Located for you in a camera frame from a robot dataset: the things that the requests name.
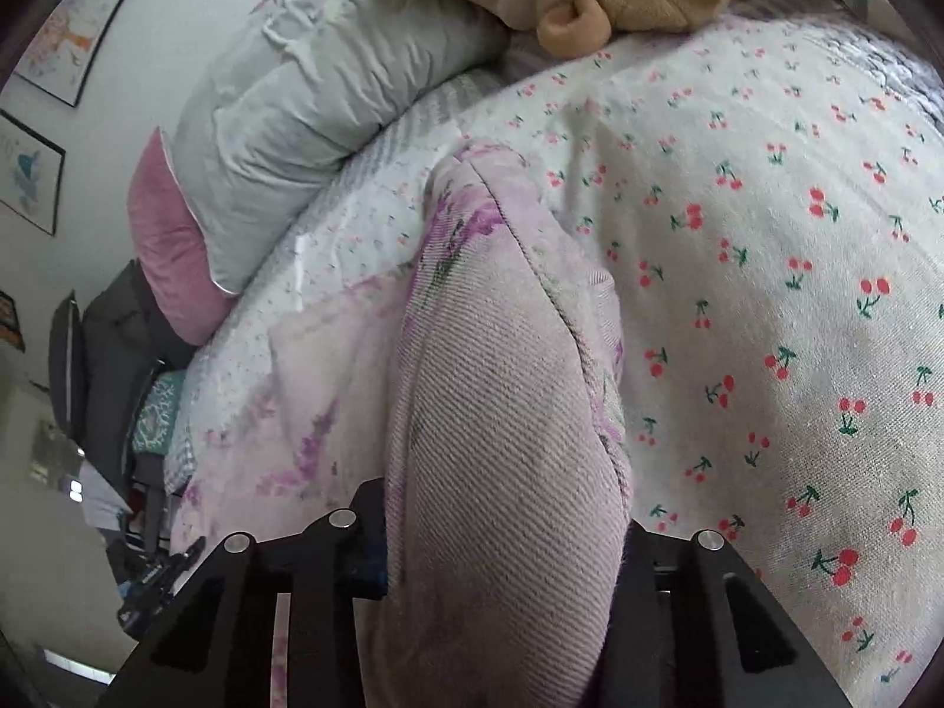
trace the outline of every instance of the white wall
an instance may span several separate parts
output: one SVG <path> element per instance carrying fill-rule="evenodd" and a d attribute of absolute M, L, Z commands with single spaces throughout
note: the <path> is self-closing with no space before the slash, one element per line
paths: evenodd
<path fill-rule="evenodd" d="M 82 506 L 31 480 L 36 423 L 49 402 L 14 388 L 0 409 L 0 629 L 35 645 L 115 672 L 134 648 L 118 626 L 121 598 L 99 533 Z"/>
<path fill-rule="evenodd" d="M 77 290 L 84 308 L 133 257 L 127 186 L 155 126 L 169 132 L 195 81 L 259 0 L 124 0 L 77 109 L 14 76 L 0 108 L 66 150 L 58 232 L 0 205 L 0 290 L 19 310 L 27 352 L 0 343 L 20 378 L 46 378 L 49 323 Z"/>

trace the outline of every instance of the bed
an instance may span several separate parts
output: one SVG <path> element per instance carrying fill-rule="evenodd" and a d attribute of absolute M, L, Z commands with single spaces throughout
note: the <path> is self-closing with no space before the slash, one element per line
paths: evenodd
<path fill-rule="evenodd" d="M 631 34 L 557 67 L 516 37 L 502 63 L 442 84 L 351 158 L 198 353 L 165 467 L 168 491 L 190 480 L 173 548 L 238 529 L 298 532 L 352 494 L 313 491 L 283 475 L 299 466 L 291 450 L 270 452 L 284 430 L 270 332 L 409 262 L 433 168 L 487 137 L 527 159 L 560 224 L 614 276 L 634 517 L 678 536 L 725 532 L 854 705 L 901 704 L 944 626 L 933 557 L 944 435 L 930 382 L 944 316 L 942 101 L 925 61 L 835 0 L 741 0 L 695 37 Z M 891 139 L 891 153 L 875 152 Z M 894 205 L 892 188 L 914 200 Z M 758 237 L 758 221 L 783 229 Z M 829 270 L 857 246 L 871 252 L 840 282 Z M 898 300 L 896 326 L 880 312 Z M 809 334 L 814 305 L 874 366 Z M 884 329 L 862 329 L 873 324 Z M 745 356 L 741 340 L 763 349 Z M 883 404 L 886 386 L 897 393 Z M 822 454 L 805 461 L 809 449 Z M 752 499 L 771 506 L 752 513 Z M 915 504 L 926 509 L 917 523 Z"/>

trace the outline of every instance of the red cherry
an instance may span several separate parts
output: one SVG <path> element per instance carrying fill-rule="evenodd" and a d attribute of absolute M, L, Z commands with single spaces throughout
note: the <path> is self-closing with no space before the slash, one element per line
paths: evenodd
<path fill-rule="evenodd" d="M 852 567 L 856 565 L 856 562 L 859 561 L 859 552 L 853 551 L 851 548 L 843 548 L 842 551 L 839 551 L 839 563 L 840 565 L 846 565 L 846 567 Z"/>
<path fill-rule="evenodd" d="M 853 579 L 853 572 L 846 566 L 839 567 L 832 576 L 832 585 L 845 585 Z"/>

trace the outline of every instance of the grey pillow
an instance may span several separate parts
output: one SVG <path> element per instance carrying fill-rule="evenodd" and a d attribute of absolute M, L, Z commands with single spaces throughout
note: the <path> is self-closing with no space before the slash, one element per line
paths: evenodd
<path fill-rule="evenodd" d="M 507 40 L 462 0 L 282 0 L 257 14 L 195 89 L 171 147 L 214 282 L 242 293 L 349 155 Z"/>

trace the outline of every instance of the purple flower print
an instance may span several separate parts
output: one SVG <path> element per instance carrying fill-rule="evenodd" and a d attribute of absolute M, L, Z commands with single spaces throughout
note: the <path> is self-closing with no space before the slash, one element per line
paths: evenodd
<path fill-rule="evenodd" d="M 335 398 L 324 415 L 313 420 L 312 433 L 302 440 L 301 449 L 294 454 L 294 470 L 278 471 L 260 478 L 256 483 L 258 496 L 285 496 L 292 489 L 316 479 L 325 440 L 334 427 L 337 407 L 338 400 Z"/>

